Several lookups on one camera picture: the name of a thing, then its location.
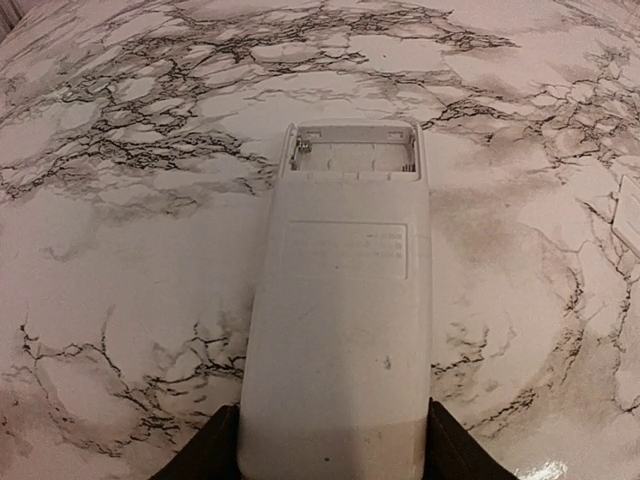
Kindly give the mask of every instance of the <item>marble table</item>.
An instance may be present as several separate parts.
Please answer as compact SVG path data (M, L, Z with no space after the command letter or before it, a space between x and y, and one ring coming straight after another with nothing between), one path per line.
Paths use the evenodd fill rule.
M424 130L433 396L520 479L640 478L640 262L611 233L640 178L639 18L630 0L29 12L0 45L0 477L145 479L237 401L284 129L348 116Z

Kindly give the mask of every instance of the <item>white plastic casing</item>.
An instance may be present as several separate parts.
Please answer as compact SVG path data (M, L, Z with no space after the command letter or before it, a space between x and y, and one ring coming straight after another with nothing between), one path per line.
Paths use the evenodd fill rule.
M311 141L327 162L338 152L334 164L342 166L325 168L324 157L313 153L307 156L315 167L295 165L300 140ZM398 153L397 144L409 149L415 167L398 171L384 157ZM363 148L376 150L381 166L362 163ZM366 168L345 163L350 151ZM244 477L421 479L430 343L429 193L420 128L363 120L291 126L242 387Z

